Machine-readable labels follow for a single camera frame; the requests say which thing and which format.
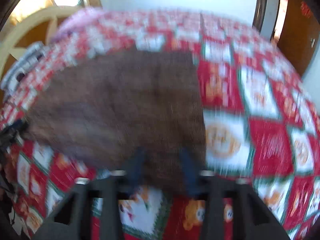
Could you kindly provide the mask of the brown knitted sweater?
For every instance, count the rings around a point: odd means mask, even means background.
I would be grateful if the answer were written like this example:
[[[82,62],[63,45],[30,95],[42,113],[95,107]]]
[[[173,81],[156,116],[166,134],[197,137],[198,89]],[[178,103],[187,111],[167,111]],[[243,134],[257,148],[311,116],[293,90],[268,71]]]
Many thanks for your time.
[[[27,111],[24,139],[120,168],[142,148],[144,184],[185,191],[181,149],[203,164],[206,132],[189,51],[121,50],[58,70]]]

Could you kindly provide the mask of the grey white folded blanket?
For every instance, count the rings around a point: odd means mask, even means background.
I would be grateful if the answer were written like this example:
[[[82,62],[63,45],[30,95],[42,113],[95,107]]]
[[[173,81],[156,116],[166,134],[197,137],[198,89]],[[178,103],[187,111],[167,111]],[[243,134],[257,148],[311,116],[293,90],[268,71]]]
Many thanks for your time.
[[[4,97],[12,96],[22,79],[46,56],[49,46],[42,42],[32,43],[26,52],[7,71],[1,81]]]

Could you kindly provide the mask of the red checkered cartoon bedspread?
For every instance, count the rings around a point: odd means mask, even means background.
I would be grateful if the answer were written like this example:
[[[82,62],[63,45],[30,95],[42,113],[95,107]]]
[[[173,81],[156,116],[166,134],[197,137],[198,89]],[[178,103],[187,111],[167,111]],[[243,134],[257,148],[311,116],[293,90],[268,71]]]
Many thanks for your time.
[[[206,12],[106,11],[45,46],[14,94],[1,90],[1,130],[26,121],[58,70],[121,50],[189,51],[206,132],[199,165],[251,185],[289,239],[319,239],[319,114],[251,26]],[[144,184],[145,158],[138,148],[109,170],[19,135],[1,152],[1,239],[200,239],[204,201]]]

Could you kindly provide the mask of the cream wooden headboard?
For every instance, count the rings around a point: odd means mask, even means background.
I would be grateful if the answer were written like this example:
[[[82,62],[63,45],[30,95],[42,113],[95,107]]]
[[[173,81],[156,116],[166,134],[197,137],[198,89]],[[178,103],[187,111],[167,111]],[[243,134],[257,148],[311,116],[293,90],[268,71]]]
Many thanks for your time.
[[[15,63],[34,42],[47,45],[58,26],[81,6],[53,6],[41,9],[17,24],[1,43],[1,76]]]

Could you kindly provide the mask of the pink pillow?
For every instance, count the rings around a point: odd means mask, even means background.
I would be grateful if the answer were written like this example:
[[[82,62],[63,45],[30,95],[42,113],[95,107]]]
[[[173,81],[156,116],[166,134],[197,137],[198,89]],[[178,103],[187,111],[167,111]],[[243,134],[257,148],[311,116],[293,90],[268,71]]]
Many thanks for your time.
[[[58,26],[50,42],[57,42],[71,33],[83,29],[86,25],[94,22],[105,13],[106,11],[104,9],[95,7],[86,7],[78,10]]]

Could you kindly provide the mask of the brown wooden door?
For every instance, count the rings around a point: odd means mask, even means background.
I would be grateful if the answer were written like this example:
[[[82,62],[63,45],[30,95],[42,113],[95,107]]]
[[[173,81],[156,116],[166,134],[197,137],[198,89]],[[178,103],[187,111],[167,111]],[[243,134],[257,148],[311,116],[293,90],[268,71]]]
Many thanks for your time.
[[[290,61],[296,72],[303,76],[317,46],[319,23],[313,13],[310,18],[302,15],[301,1],[303,0],[288,0],[278,48]]]

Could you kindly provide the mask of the red door decoration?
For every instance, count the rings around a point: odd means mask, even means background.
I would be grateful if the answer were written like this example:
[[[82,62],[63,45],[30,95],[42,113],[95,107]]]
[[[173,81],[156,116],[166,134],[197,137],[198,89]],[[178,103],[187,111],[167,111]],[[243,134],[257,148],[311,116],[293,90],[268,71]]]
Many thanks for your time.
[[[301,13],[304,17],[310,18],[312,16],[311,9],[304,1],[301,1],[301,3],[300,3],[300,10],[301,10]]]

